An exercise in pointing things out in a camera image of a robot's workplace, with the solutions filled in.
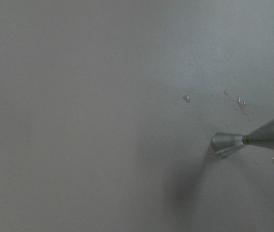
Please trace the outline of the steel double jigger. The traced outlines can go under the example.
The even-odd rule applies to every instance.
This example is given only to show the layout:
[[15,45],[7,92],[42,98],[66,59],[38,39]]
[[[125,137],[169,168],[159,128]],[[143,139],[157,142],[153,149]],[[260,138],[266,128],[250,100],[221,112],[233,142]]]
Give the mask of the steel double jigger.
[[211,145],[220,158],[226,158],[248,145],[274,150],[274,119],[247,135],[216,133]]

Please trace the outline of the brown table mat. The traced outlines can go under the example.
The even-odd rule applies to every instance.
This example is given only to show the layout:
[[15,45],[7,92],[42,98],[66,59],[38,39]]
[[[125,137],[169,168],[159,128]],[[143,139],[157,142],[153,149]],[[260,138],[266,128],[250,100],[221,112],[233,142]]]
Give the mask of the brown table mat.
[[0,232],[274,232],[274,0],[0,0]]

